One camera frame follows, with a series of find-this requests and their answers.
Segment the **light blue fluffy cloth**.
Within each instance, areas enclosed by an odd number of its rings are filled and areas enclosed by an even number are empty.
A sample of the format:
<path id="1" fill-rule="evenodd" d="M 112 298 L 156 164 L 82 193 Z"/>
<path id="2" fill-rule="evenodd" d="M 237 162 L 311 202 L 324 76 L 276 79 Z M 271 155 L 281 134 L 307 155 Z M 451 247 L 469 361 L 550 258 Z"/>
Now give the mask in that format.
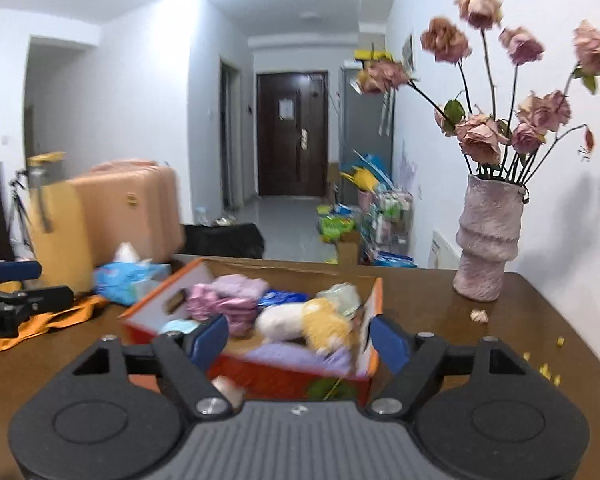
<path id="1" fill-rule="evenodd" d="M 188 335 L 193 333 L 200 326 L 200 322 L 192 320 L 191 318 L 176 318 L 175 320 L 171 320 L 166 322 L 160 330 L 158 331 L 159 335 L 167 334 L 167 335 L 177 335 L 183 334 Z"/>

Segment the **pink satin bow scrunchie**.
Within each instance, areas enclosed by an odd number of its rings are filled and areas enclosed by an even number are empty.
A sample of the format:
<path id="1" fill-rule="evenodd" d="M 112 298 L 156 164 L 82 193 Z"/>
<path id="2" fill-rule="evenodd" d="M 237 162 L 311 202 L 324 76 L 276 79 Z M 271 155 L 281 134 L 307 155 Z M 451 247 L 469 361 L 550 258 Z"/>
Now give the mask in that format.
<path id="1" fill-rule="evenodd" d="M 221 296 L 210 284 L 197 284 L 188 293 L 186 310 L 198 322 L 222 314 L 226 317 L 230 336 L 245 337 L 258 315 L 258 302 L 250 298 Z"/>

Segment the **purple drawstring pouch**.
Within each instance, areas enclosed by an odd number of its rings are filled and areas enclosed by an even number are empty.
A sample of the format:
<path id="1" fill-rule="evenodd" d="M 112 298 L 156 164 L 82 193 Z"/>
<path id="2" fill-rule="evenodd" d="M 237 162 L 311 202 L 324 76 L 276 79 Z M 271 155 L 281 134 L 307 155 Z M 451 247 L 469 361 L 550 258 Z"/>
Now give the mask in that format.
<path id="1" fill-rule="evenodd" d="M 262 346 L 247 352 L 244 359 L 304 372 L 347 375 L 352 370 L 351 355 L 347 349 L 338 349 L 328 356 L 322 356 L 309 348 L 289 342 L 262 344 Z"/>

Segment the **white yellow plush toy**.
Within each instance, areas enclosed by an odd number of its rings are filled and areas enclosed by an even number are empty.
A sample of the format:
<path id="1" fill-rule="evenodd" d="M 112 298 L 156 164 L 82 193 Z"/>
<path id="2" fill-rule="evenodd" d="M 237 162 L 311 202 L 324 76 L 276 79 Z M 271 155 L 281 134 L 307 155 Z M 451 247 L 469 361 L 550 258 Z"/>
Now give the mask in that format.
<path id="1" fill-rule="evenodd" d="M 323 298 L 266 308 L 258 315 L 254 328 L 266 342 L 302 338 L 309 349 L 322 356 L 353 347 L 351 322 Z"/>

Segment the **blue wet wipes packet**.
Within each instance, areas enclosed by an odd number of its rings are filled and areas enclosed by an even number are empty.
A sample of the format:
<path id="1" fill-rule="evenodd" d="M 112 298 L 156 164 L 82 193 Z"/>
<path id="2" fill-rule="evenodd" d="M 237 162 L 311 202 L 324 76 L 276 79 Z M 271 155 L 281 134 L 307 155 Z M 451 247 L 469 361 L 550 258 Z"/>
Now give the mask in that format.
<path id="1" fill-rule="evenodd" d="M 281 304 L 304 304 L 310 299 L 305 292 L 288 292 L 288 290 L 268 290 L 259 300 L 258 309 L 280 306 Z"/>

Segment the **red orange cardboard box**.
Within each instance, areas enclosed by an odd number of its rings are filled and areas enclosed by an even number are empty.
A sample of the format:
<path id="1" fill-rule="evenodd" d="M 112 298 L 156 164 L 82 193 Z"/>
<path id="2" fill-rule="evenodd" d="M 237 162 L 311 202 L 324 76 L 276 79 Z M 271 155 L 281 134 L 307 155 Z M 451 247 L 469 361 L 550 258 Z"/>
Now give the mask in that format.
<path id="1" fill-rule="evenodd" d="M 368 336 L 381 314 L 381 278 L 344 272 L 226 263 L 198 258 L 138 300 L 121 317 L 136 344 L 169 330 L 227 322 L 207 374 L 249 399 L 355 400 L 365 403 L 378 369 Z"/>

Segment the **blue tissue pack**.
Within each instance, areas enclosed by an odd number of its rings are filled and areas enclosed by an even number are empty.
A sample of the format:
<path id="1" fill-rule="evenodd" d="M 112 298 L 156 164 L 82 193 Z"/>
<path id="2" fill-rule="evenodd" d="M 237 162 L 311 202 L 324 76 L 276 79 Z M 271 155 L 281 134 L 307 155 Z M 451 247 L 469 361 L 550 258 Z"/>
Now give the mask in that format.
<path id="1" fill-rule="evenodd" d="M 114 260 L 94 270 L 97 295 L 114 304 L 132 307 L 172 274 L 169 263 L 142 259 L 127 242 L 119 245 Z"/>

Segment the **brown cardboard box on floor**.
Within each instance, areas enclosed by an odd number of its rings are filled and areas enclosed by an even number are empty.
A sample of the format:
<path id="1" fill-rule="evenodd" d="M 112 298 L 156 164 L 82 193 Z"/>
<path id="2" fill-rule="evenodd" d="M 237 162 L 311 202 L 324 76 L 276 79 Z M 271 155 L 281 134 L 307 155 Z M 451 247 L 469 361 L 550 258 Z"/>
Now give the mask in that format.
<path id="1" fill-rule="evenodd" d="M 358 231 L 342 233 L 336 241 L 337 260 L 340 266 L 357 266 L 360 260 L 361 235 Z"/>

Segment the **black fabric covered seat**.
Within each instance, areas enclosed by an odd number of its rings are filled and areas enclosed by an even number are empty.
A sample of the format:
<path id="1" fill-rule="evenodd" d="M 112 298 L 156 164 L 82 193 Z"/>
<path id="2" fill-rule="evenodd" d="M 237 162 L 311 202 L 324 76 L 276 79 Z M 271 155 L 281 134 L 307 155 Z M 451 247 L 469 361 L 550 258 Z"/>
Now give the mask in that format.
<path id="1" fill-rule="evenodd" d="M 265 240 L 254 223 L 186 226 L 183 255 L 262 259 Z"/>

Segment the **pink textured ceramic vase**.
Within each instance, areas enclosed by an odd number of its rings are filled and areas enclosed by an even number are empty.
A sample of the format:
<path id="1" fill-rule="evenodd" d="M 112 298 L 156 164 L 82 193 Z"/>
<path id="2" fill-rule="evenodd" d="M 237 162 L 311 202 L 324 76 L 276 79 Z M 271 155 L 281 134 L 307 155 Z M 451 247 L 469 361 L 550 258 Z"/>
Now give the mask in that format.
<path id="1" fill-rule="evenodd" d="M 506 263 L 518 255 L 524 189 L 499 180 L 468 178 L 456 242 L 460 263 L 454 290 L 478 302 L 497 300 Z"/>

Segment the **pink hard-shell suitcase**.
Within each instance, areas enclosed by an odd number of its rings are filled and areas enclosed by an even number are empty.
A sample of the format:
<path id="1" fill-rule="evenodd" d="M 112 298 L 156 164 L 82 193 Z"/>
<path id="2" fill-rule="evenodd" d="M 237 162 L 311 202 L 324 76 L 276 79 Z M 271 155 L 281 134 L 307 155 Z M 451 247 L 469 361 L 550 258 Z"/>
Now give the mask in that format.
<path id="1" fill-rule="evenodd" d="M 114 260 L 123 243 L 153 262 L 171 259 L 185 242 L 178 175 L 158 162 L 103 162 L 70 180 L 81 200 L 95 266 Z"/>

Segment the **blue yellow bag pile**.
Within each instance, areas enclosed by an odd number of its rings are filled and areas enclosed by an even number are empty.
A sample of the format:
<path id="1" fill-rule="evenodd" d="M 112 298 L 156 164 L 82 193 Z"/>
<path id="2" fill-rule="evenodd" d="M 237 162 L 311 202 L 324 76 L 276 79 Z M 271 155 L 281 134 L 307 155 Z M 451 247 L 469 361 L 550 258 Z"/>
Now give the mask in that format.
<path id="1" fill-rule="evenodd" d="M 377 156 L 372 154 L 362 155 L 358 151 L 354 151 L 353 154 L 358 159 L 347 171 L 340 171 L 340 177 L 363 192 L 373 193 L 378 188 L 384 190 L 394 190 L 396 188 Z"/>

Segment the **grey refrigerator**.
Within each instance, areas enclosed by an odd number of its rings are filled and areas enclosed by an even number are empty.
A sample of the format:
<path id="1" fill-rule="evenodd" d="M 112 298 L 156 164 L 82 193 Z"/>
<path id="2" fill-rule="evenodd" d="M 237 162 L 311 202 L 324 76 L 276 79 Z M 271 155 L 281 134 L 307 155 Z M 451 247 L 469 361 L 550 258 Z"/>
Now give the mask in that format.
<path id="1" fill-rule="evenodd" d="M 339 169 L 350 172 L 362 167 L 363 156 L 372 155 L 374 164 L 388 176 L 392 173 L 392 99 L 388 94 L 360 93 L 356 86 L 358 69 L 342 66 L 339 73 Z"/>

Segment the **dark brown entrance door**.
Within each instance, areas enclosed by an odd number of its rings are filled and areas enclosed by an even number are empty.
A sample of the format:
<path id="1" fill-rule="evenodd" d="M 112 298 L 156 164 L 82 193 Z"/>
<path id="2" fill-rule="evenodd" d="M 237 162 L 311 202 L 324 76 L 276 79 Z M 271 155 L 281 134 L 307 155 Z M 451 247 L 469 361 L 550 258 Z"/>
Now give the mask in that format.
<path id="1" fill-rule="evenodd" d="M 328 166 L 328 73 L 257 76 L 262 196 L 322 197 Z"/>

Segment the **wall electrical panel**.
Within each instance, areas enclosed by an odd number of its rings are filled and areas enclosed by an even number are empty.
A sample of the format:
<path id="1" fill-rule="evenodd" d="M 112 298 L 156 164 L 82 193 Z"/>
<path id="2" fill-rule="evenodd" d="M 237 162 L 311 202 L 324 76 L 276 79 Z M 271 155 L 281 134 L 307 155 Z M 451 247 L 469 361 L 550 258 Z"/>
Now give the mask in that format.
<path id="1" fill-rule="evenodd" d="M 409 34 L 404 40 L 402 47 L 402 64 L 405 71 L 413 75 L 415 73 L 414 35 Z"/>

